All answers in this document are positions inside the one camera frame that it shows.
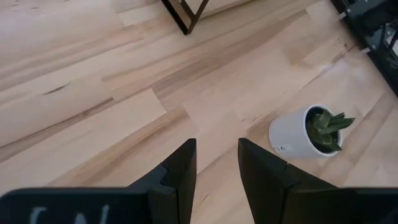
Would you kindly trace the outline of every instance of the white pot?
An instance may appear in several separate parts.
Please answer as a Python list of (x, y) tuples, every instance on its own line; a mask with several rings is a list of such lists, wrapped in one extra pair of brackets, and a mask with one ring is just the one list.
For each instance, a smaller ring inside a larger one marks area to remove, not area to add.
[[(311, 109), (328, 110), (325, 106), (312, 105), (294, 113), (276, 118), (269, 126), (269, 142), (275, 152), (284, 159), (312, 159), (331, 157), (338, 152), (324, 153), (319, 151), (310, 141), (305, 129), (305, 119)], [(338, 131), (338, 145), (343, 143), (343, 135)]]

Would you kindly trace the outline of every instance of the light wood flooring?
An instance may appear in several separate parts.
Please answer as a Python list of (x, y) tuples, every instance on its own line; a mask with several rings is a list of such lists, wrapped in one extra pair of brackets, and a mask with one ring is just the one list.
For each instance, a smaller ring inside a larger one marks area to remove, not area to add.
[(398, 186), (398, 103), (324, 0), (258, 0), (184, 36), (158, 0), (0, 1), (0, 194), (126, 186), (198, 142), (192, 223), (252, 223), (237, 142), (280, 114), (356, 117), (343, 151), (292, 164)]
[[(254, 0), (216, 0), (216, 1), (208, 1), (205, 9), (203, 10), (203, 14), (201, 18), (210, 16), (214, 13), (221, 12), (222, 10), (231, 8), (233, 6), (238, 6), (242, 3), (254, 1)], [(202, 4), (203, 0), (185, 0), (185, 2), (189, 5), (190, 9), (196, 13)]]

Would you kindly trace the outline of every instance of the green succulent leaf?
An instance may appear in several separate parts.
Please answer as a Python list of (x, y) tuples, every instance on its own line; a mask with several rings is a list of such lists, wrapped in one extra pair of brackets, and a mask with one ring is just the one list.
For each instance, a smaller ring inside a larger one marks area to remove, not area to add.
[(319, 122), (322, 128), (326, 128), (328, 126), (331, 117), (332, 115), (329, 111), (323, 111), (322, 115), (319, 117)]
[(341, 151), (341, 147), (335, 141), (332, 141), (330, 144), (322, 144), (322, 146), (329, 149), (332, 152)]
[(333, 133), (347, 128), (354, 122), (355, 118), (345, 118), (344, 113), (333, 116), (330, 112), (315, 114), (311, 121), (306, 123), (306, 129), (311, 142), (317, 148), (324, 151), (340, 151), (337, 139)]
[(344, 118), (339, 123), (330, 124), (327, 128), (319, 130), (320, 134), (331, 134), (338, 130), (345, 129), (354, 122), (355, 118)]
[(335, 115), (334, 117), (332, 117), (330, 119), (330, 121), (335, 121), (335, 120), (339, 120), (339, 119), (343, 119), (346, 115), (344, 113), (340, 113), (338, 115)]

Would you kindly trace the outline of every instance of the black object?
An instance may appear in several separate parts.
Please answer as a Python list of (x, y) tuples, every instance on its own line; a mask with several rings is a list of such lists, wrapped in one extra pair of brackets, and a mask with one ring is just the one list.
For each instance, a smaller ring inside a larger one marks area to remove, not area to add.
[[(182, 10), (185, 12), (185, 14), (189, 17), (190, 19), (190, 25), (186, 26), (183, 18), (178, 14), (178, 10), (173, 7), (173, 4), (170, 1), (175, 1), (176, 4), (179, 4), (179, 6), (182, 8)], [(185, 0), (162, 0), (163, 4), (166, 6), (167, 10), (169, 13), (172, 15), (173, 19), (181, 29), (181, 31), (185, 34), (188, 35), (192, 32), (193, 28), (196, 26), (197, 22), (200, 19), (201, 14), (205, 10), (205, 7), (209, 0), (203, 0), (198, 8), (198, 11), (194, 13), (187, 2)]]
[(190, 223), (196, 140), (126, 188), (22, 189), (0, 198), (1, 224)]
[(398, 38), (398, 0), (330, 1), (346, 14), (344, 22), (360, 46), (370, 49), (368, 56), (398, 96), (398, 56), (392, 48)]
[(398, 189), (339, 189), (247, 139), (238, 150), (256, 224), (398, 223)]

